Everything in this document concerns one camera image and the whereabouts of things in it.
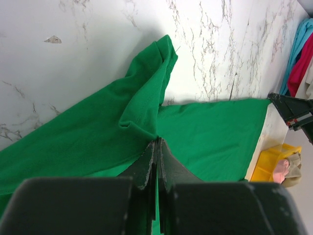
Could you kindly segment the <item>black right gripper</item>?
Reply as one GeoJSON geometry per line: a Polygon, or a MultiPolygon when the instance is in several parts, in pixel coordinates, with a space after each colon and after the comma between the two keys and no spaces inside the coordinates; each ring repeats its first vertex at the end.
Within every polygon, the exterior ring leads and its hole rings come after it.
{"type": "Polygon", "coordinates": [[[270,93],[272,102],[290,130],[302,130],[309,142],[313,143],[313,100],[270,93]]]}

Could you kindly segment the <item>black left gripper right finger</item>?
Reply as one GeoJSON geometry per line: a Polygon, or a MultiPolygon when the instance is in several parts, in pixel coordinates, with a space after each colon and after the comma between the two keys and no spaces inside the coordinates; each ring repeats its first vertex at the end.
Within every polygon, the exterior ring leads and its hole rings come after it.
{"type": "Polygon", "coordinates": [[[176,184],[202,183],[199,177],[189,171],[171,152],[165,139],[157,140],[158,207],[160,232],[166,234],[166,216],[169,215],[167,196],[176,184]]]}

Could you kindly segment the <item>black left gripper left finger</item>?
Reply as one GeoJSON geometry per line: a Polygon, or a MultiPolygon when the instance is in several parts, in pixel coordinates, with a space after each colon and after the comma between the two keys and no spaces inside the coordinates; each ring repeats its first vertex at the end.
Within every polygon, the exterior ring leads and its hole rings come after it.
{"type": "Polygon", "coordinates": [[[122,235],[150,235],[156,219],[156,142],[117,176],[121,184],[116,204],[121,207],[122,235]]]}

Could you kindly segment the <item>green t shirt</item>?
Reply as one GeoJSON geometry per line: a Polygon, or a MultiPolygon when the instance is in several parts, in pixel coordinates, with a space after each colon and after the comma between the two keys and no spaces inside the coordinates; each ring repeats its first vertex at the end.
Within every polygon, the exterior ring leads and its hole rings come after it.
{"type": "Polygon", "coordinates": [[[269,101],[163,106],[177,55],[164,36],[124,78],[77,103],[0,153],[3,235],[121,235],[117,176],[157,140],[202,183],[170,190],[166,234],[265,232],[244,185],[269,101]]]}

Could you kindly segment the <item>pink t shirt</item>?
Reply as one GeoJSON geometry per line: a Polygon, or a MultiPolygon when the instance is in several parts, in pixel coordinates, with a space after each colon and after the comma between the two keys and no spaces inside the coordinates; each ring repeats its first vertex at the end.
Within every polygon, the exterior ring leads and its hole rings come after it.
{"type": "Polygon", "coordinates": [[[277,162],[277,165],[272,173],[273,182],[282,184],[289,177],[290,162],[287,159],[282,159],[277,162]]]}

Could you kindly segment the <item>yellow plastic bin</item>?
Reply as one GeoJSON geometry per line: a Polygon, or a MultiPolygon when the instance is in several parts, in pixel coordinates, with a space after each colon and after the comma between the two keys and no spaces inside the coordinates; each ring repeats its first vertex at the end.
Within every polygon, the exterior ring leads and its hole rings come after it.
{"type": "Polygon", "coordinates": [[[301,150],[301,146],[294,147],[284,143],[261,151],[250,181],[272,183],[273,172],[278,162],[292,154],[301,153],[301,150]]]}

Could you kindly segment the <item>beige t shirt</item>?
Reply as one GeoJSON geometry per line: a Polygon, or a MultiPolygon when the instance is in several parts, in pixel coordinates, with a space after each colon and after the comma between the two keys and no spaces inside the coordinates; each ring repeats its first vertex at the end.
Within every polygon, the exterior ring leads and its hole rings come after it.
{"type": "Polygon", "coordinates": [[[286,158],[289,163],[288,174],[285,176],[282,186],[290,188],[297,185],[302,177],[301,173],[301,154],[299,152],[294,153],[286,158]]]}

